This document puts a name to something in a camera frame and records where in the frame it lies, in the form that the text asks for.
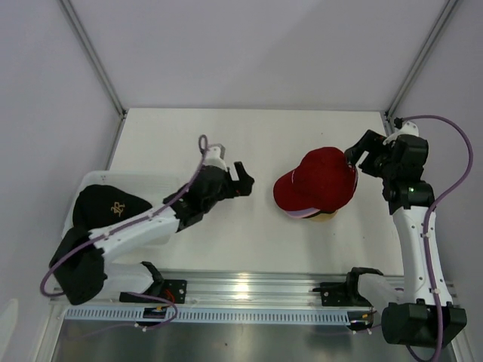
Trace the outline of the red baseball cap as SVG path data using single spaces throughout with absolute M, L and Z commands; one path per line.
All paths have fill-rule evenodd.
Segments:
M 308 152 L 292 171 L 277 179 L 273 197 L 287 213 L 334 213 L 352 199 L 358 171 L 341 150 L 322 147 Z

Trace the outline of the lavender baseball cap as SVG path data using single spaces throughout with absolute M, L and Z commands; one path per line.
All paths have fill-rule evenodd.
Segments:
M 294 211 L 288 211 L 285 210 L 285 213 L 294 219 L 307 219 L 307 218 L 312 218 L 314 216 L 317 216 L 320 214 L 320 210 L 316 208 L 307 208 L 303 210 L 294 210 Z

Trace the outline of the black baseball cap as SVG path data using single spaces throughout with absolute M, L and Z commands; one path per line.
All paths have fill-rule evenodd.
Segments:
M 148 201 L 114 186 L 89 185 L 75 200 L 74 227 L 98 229 L 130 219 L 152 208 Z

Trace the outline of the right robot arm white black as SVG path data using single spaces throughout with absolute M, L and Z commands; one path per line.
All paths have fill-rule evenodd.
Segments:
M 466 326 L 467 316 L 454 305 L 438 260 L 435 196 L 422 179 L 428 142 L 414 134 L 390 138 L 369 130 L 344 155 L 349 165 L 382 180 L 404 272 L 398 292 L 381 271 L 354 267 L 346 276 L 345 298 L 354 305 L 367 302 L 380 313 L 389 344 L 444 348 Z

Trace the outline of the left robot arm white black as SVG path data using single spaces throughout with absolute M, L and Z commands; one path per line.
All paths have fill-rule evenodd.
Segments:
M 102 293 L 118 293 L 121 301 L 154 302 L 165 280 L 147 261 L 121 264 L 120 256 L 156 239 L 170 238 L 196 223 L 221 201 L 251 194 L 255 180 L 243 163 L 235 162 L 237 178 L 229 168 L 204 164 L 175 193 L 153 206 L 148 201 L 108 185 L 90 185 L 90 213 L 75 207 L 67 229 L 49 262 L 48 277 L 71 305 L 82 305 Z

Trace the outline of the wooden hat stand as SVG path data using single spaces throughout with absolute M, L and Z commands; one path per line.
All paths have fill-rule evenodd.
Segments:
M 333 213 L 317 213 L 311 216 L 308 216 L 306 219 L 311 222 L 326 222 L 328 220 L 333 219 L 337 215 L 337 211 Z

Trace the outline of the white plastic basket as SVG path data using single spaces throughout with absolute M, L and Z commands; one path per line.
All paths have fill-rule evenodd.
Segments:
M 84 176 L 69 209 L 62 236 L 77 227 L 84 230 L 116 227 L 128 223 L 119 235 L 130 235 L 134 247 L 151 242 L 165 244 L 175 233 L 173 210 L 149 219 L 163 200 L 178 191 L 178 178 L 165 173 L 92 171 Z

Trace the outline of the right aluminium frame post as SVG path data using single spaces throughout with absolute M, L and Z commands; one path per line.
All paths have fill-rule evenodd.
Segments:
M 416 52 L 416 55 L 414 56 L 408 68 L 408 71 L 405 73 L 405 76 L 398 86 L 397 91 L 389 102 L 389 105 L 385 111 L 385 117 L 387 120 L 390 120 L 395 116 L 399 106 L 405 100 L 462 3 L 463 1 L 461 0 L 444 1 L 442 9 L 439 11 L 438 15 L 433 21 L 429 32 L 424 37 L 421 46 Z

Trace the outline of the aluminium frame post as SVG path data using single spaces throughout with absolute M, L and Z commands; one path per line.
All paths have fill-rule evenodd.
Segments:
M 84 55 L 88 63 L 90 64 L 97 80 L 100 83 L 100 86 L 103 89 L 103 92 L 107 96 L 108 100 L 112 104 L 112 107 L 116 111 L 116 113 L 123 117 L 126 113 L 124 106 L 115 90 L 114 85 L 111 82 L 111 79 L 100 59 L 91 39 L 90 36 L 82 23 L 78 12 L 76 11 L 74 4 L 70 0 L 58 0 L 57 4 L 59 5 L 61 11 L 63 12 L 66 22 L 69 24 L 69 27 L 72 30 L 72 33 L 76 37 L 80 48 L 82 49 Z
M 385 111 L 385 117 L 387 120 L 390 120 L 395 116 L 399 106 L 405 100 L 462 3 L 463 1 L 461 0 L 444 1 L 442 9 L 439 11 L 438 15 L 433 21 L 429 32 L 424 37 L 421 46 L 416 52 L 416 55 L 414 56 L 408 68 L 408 71 L 405 73 L 405 76 L 398 86 L 397 91 L 389 102 L 389 105 Z

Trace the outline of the aluminium mounting rail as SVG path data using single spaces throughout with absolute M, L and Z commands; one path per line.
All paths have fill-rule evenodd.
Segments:
M 149 306 L 154 303 L 120 302 L 120 293 L 142 296 L 156 283 L 165 279 L 188 282 L 184 304 L 178 308 L 228 309 L 368 309 L 369 303 L 360 300 L 350 307 L 324 307 L 320 296 L 312 292 L 321 282 L 346 282 L 347 275 L 310 275 L 284 273 L 230 273 L 214 271 L 159 271 L 148 262 L 108 265 L 105 271 L 89 272 L 78 281 L 65 286 L 55 285 L 41 291 L 50 299 L 65 300 L 72 305 L 112 302 L 116 305 Z M 166 299 L 158 303 L 168 304 Z

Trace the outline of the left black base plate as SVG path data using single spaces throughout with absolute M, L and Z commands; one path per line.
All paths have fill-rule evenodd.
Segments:
M 184 304 L 186 300 L 186 288 L 188 282 L 181 279 L 165 279 L 164 283 L 156 283 L 154 287 L 150 287 L 142 296 L 136 296 L 133 293 L 120 293 L 120 302 L 129 303 L 154 303 L 159 299 L 166 299 L 174 304 Z

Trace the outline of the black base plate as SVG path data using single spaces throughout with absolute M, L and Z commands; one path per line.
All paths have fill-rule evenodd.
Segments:
M 321 299 L 324 307 L 350 307 L 354 306 L 346 282 L 321 282 L 312 289 Z
M 184 304 L 186 300 L 186 288 L 188 282 L 181 279 L 165 279 L 164 283 L 156 283 L 154 287 L 150 287 L 142 296 L 136 296 L 133 293 L 120 293 L 120 302 L 129 303 L 154 303 L 159 299 L 166 299 L 174 304 Z

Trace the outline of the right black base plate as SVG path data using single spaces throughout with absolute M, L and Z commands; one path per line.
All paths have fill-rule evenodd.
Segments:
M 354 306 L 346 282 L 321 282 L 312 289 L 321 299 L 324 307 L 350 307 Z

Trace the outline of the left aluminium frame post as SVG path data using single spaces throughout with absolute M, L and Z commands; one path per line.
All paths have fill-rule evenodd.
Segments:
M 72 30 L 72 33 L 76 37 L 80 48 L 82 49 L 84 55 L 88 63 L 90 64 L 97 80 L 100 83 L 100 86 L 103 89 L 103 92 L 107 96 L 108 100 L 112 104 L 112 107 L 116 111 L 116 113 L 123 117 L 126 113 L 124 106 L 115 90 L 114 85 L 111 82 L 111 79 L 100 59 L 91 39 L 90 36 L 82 23 L 78 12 L 76 11 L 74 4 L 70 0 L 58 0 L 57 4 L 59 5 L 61 11 L 63 12 L 66 22 L 69 24 L 69 27 Z

